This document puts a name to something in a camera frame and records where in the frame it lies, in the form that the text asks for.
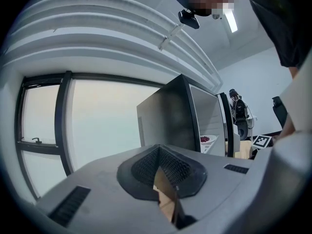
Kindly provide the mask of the grey shell device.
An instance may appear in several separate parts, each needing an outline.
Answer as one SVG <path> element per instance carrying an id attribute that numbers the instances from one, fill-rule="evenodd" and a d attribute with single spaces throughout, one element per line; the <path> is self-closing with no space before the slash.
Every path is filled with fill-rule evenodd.
<path id="1" fill-rule="evenodd" d="M 238 135 L 240 136 L 240 140 L 244 141 L 248 137 L 248 122 L 246 119 L 237 120 L 235 122 L 235 125 L 237 126 Z"/>

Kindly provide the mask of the ceiling light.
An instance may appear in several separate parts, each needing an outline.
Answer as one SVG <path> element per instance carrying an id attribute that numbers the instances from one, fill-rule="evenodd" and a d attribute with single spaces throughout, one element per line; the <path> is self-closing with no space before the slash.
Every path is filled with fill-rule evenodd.
<path id="1" fill-rule="evenodd" d="M 238 27 L 232 9 L 229 8 L 223 9 L 223 14 L 225 15 L 228 21 L 231 32 L 232 33 L 236 32 L 238 30 Z"/>

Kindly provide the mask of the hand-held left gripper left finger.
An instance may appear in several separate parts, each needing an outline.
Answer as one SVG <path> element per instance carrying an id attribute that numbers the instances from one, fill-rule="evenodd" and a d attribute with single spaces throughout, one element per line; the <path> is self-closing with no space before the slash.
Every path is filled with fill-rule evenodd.
<path id="1" fill-rule="evenodd" d="M 173 234 L 175 226 L 158 200 L 137 199 L 147 187 L 133 178 L 126 161 L 157 149 L 146 146 L 92 161 L 69 175 L 37 203 L 48 234 Z"/>

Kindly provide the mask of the black office chair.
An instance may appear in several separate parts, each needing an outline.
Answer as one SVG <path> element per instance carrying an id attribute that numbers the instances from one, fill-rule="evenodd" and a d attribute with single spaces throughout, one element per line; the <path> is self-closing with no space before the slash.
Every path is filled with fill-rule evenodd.
<path id="1" fill-rule="evenodd" d="M 284 128 L 286 119 L 287 119 L 287 110 L 283 104 L 283 102 L 281 101 L 280 97 L 273 97 L 273 111 L 281 125 L 282 128 Z"/>

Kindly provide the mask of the black mini fridge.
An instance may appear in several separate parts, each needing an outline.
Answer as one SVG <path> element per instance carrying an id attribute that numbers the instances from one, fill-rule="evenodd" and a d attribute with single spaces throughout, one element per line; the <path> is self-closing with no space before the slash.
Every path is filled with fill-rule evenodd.
<path id="1" fill-rule="evenodd" d="M 226 94 L 216 94 L 185 75 L 162 86 L 136 110 L 141 146 L 169 144 L 228 157 L 240 151 Z M 201 144 L 201 135 L 215 135 L 217 139 Z"/>

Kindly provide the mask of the person's black clothing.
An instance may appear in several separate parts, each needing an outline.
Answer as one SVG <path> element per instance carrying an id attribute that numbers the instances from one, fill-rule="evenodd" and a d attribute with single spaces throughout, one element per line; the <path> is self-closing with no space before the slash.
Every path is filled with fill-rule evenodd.
<path id="1" fill-rule="evenodd" d="M 300 69 L 312 48 L 312 0 L 249 0 L 280 64 Z"/>

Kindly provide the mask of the black backpack rig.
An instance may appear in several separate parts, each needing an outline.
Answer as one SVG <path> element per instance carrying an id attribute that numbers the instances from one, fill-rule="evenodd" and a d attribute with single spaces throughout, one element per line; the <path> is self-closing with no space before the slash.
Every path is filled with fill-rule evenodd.
<path id="1" fill-rule="evenodd" d="M 232 115 L 235 121 L 248 119 L 248 107 L 242 99 L 239 98 L 234 102 L 232 107 Z"/>

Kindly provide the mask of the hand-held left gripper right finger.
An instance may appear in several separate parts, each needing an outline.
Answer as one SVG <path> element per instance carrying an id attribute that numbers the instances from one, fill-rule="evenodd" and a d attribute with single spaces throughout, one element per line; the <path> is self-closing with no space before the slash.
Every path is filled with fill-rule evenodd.
<path id="1" fill-rule="evenodd" d="M 250 160 L 201 154 L 175 146 L 158 148 L 158 188 L 175 203 L 179 230 L 226 230 L 243 207 L 232 197 L 251 167 Z"/>

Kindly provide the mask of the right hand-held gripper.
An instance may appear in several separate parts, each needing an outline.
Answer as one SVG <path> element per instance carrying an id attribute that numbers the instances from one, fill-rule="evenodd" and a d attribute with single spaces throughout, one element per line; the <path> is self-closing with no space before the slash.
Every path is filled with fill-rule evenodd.
<path id="1" fill-rule="evenodd" d="M 254 149 L 265 149 L 269 145 L 271 139 L 271 136 L 258 135 L 253 141 L 252 147 Z"/>

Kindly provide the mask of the white ceiling pipe bundle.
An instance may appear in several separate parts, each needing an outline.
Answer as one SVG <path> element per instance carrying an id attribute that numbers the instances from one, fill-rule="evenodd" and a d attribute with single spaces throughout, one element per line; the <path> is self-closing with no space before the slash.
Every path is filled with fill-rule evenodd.
<path id="1" fill-rule="evenodd" d="M 39 0 L 17 16 L 0 71 L 95 73 L 165 84 L 186 75 L 213 92 L 223 82 L 202 48 L 174 22 L 134 0 Z"/>

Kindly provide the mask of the white plate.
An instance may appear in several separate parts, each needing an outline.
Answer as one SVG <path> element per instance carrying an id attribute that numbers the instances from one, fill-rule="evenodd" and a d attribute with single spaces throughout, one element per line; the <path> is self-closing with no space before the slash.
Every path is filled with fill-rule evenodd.
<path id="1" fill-rule="evenodd" d="M 217 139 L 217 136 L 215 136 L 215 135 L 201 135 L 201 136 L 208 136 L 210 138 L 210 141 L 208 141 L 208 142 L 200 142 L 201 144 L 213 143 Z"/>

